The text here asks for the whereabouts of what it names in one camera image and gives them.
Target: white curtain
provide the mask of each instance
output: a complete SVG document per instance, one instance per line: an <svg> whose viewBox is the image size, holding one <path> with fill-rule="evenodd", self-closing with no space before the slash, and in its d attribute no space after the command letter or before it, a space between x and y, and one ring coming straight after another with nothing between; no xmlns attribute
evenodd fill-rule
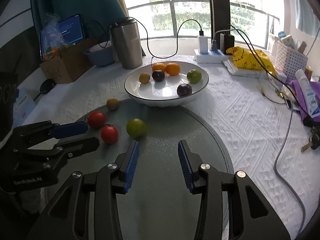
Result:
<svg viewBox="0 0 320 240"><path fill-rule="evenodd" d="M318 18L314 15L311 6L307 0L294 0L296 8L296 28L309 34L316 36L320 27Z"/></svg>

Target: green lime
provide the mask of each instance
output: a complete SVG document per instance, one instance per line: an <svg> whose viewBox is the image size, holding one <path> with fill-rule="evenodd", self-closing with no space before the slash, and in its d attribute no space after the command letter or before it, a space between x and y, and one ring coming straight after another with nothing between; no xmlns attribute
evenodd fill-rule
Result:
<svg viewBox="0 0 320 240"><path fill-rule="evenodd" d="M187 79L191 84L197 84L202 79L201 72L196 69L190 70L187 74Z"/></svg>
<svg viewBox="0 0 320 240"><path fill-rule="evenodd" d="M138 139L147 133L147 126L143 120L135 118L127 123L127 133L134 139Z"/></svg>

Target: table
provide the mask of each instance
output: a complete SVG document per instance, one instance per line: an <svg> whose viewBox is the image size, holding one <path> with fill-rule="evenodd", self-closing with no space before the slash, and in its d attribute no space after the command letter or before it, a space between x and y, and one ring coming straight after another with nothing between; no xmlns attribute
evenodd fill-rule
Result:
<svg viewBox="0 0 320 240"><path fill-rule="evenodd" d="M150 60L145 57L143 66L149 65ZM174 56L170 60L197 64L193 56ZM199 114L218 133L229 151L234 170L243 170L251 177L294 239L302 220L302 210L273 171L290 110L263 97L257 89L257 79L231 76L222 64L198 65L208 72L209 84L198 99L184 106ZM127 99L124 81L133 71L124 70L119 63L104 68L93 67L77 81L57 85L43 96L25 124L45 120L60 124L74 122L103 106L108 98ZM300 116L294 113L287 143L277 165L279 173L293 186L305 205L305 225L318 206L320 193L320 150L300 152L309 135L309 128L304 127ZM54 143L56 141L51 139L41 147L51 148ZM223 239L227 239L227 235L228 231L224 230Z"/></svg>

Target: orange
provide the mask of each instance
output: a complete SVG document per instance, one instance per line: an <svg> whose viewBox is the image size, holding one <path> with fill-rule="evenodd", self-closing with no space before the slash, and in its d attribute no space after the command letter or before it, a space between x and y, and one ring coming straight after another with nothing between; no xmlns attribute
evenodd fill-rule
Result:
<svg viewBox="0 0 320 240"><path fill-rule="evenodd" d="M177 63L169 63L165 67L165 71L170 75L170 76L176 76L180 73L180 66Z"/></svg>
<svg viewBox="0 0 320 240"><path fill-rule="evenodd" d="M162 70L165 73L165 64L163 63L155 63L152 65L152 72L156 70Z"/></svg>

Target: blue bowl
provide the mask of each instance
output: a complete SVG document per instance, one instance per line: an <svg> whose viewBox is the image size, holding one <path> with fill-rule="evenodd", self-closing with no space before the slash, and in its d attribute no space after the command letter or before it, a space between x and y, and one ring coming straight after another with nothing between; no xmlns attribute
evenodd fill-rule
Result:
<svg viewBox="0 0 320 240"><path fill-rule="evenodd" d="M100 45L104 47L106 46L106 42L102 42ZM105 48L102 47L97 44L84 53L88 56L91 63L98 67L105 67L115 62L113 59L113 46L111 44L107 44Z"/></svg>

